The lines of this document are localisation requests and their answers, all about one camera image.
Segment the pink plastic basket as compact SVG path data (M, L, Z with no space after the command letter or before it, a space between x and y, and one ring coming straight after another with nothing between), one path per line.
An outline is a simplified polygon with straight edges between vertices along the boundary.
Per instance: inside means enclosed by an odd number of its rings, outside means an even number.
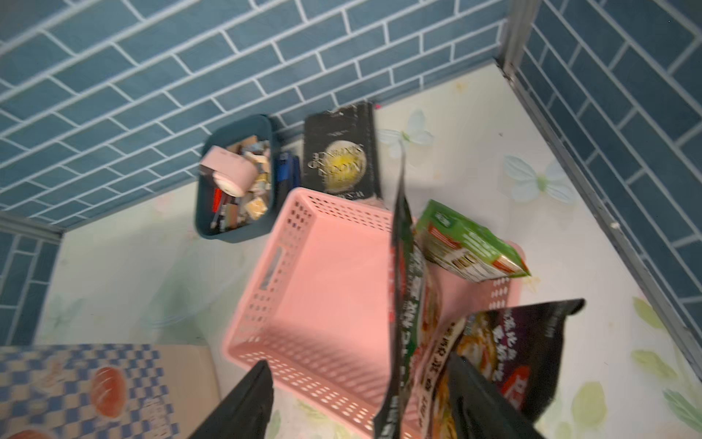
M226 357L267 360L276 386L373 437L389 383L393 214L296 188L283 204L224 339ZM518 305L521 283L471 283L430 264L441 330L473 312Z

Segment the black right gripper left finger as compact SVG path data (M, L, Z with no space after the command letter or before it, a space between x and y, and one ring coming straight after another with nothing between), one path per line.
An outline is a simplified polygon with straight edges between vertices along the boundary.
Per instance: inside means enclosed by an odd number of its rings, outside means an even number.
M264 438L273 402L272 371L259 360L189 438Z

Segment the orange red condiment packet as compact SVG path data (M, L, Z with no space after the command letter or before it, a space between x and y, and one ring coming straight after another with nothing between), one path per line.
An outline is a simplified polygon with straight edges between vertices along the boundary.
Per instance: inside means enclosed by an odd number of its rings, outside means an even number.
M420 367L438 327L442 305L415 236L400 166L390 235L390 375L383 404L373 419L375 438L400 438Z

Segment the blue checkered paper bag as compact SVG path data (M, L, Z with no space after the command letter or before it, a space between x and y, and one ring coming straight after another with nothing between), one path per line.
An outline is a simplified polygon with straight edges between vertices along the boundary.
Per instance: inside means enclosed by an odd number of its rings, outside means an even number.
M187 438L219 401L206 347L1 349L4 438Z

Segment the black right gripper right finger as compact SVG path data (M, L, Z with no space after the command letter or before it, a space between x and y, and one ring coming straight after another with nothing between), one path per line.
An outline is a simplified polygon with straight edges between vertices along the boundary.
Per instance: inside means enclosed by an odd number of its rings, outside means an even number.
M458 438L542 438L532 422L519 413L468 360L451 353L447 371Z

